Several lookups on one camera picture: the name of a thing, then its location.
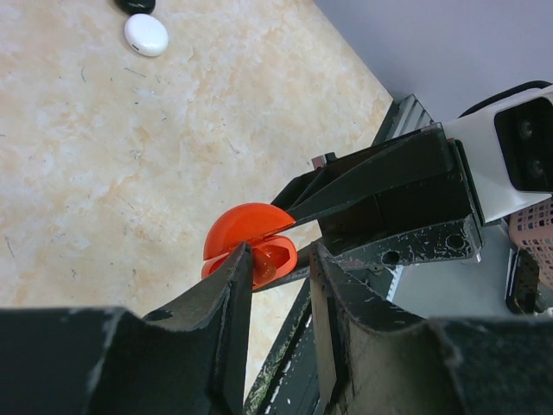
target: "white wall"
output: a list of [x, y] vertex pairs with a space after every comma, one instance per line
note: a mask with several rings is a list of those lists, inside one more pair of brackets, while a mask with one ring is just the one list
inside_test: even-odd
[[551, 0], [315, 0], [395, 100], [434, 120], [527, 80], [553, 81]]

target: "beige tile floor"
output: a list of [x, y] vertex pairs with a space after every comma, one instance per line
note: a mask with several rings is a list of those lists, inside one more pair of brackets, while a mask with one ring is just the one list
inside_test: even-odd
[[[151, 59], [112, 0], [0, 3], [3, 307], [166, 303], [199, 280], [221, 213], [366, 147], [391, 102], [310, 0], [164, 0], [154, 16], [170, 44]], [[254, 297], [246, 388], [298, 289]]]

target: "pink basket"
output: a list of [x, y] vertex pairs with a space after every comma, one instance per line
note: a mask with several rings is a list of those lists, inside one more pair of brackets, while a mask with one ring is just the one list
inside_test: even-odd
[[553, 199], [511, 215], [509, 234], [539, 264], [539, 279], [553, 290]]

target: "screw hole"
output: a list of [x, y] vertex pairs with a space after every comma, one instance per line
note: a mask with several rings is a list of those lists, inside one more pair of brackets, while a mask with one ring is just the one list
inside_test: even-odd
[[397, 265], [399, 262], [399, 253], [388, 251], [382, 256], [382, 262], [386, 265]]

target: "scratch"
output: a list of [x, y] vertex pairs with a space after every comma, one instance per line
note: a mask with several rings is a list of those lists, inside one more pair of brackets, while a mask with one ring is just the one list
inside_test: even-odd
[[15, 258], [16, 255], [14, 255], [14, 252], [13, 252], [13, 250], [11, 249], [11, 245], [10, 245], [10, 238], [8, 238], [7, 236], [5, 236], [4, 239], [6, 239], [6, 245], [8, 246], [8, 249], [10, 250], [11, 256]]
[[364, 285], [367, 289], [371, 289], [371, 286], [369, 285], [369, 283], [367, 283], [366, 281], [361, 281], [360, 279], [358, 278], [353, 278], [354, 280], [356, 280], [358, 283], [360, 283], [361, 285]]
[[225, 137], [225, 140], [228, 142], [228, 145], [231, 146], [231, 149], [232, 151], [234, 151], [234, 154], [240, 154], [240, 152], [234, 148], [234, 146], [231, 143], [231, 140], [229, 140], [228, 137]]
[[138, 73], [136, 71], [133, 71], [132, 69], [130, 69], [129, 67], [124, 67], [123, 68], [125, 71], [129, 71], [130, 73], [133, 73], [135, 75], [138, 75], [138, 76], [142, 76], [143, 78], [146, 78], [146, 75], [144, 75], [143, 73]]

